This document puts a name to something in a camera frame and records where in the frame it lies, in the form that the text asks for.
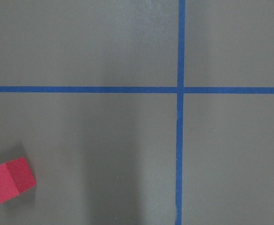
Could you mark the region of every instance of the red foam block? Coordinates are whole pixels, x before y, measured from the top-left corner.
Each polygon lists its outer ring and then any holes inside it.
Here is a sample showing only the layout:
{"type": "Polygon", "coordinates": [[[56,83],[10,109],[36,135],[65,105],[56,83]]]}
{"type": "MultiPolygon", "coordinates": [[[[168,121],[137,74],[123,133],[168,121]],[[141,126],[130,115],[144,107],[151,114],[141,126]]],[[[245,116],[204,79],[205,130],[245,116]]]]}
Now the red foam block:
{"type": "Polygon", "coordinates": [[[24,157],[0,165],[0,204],[36,185],[24,157]]]}

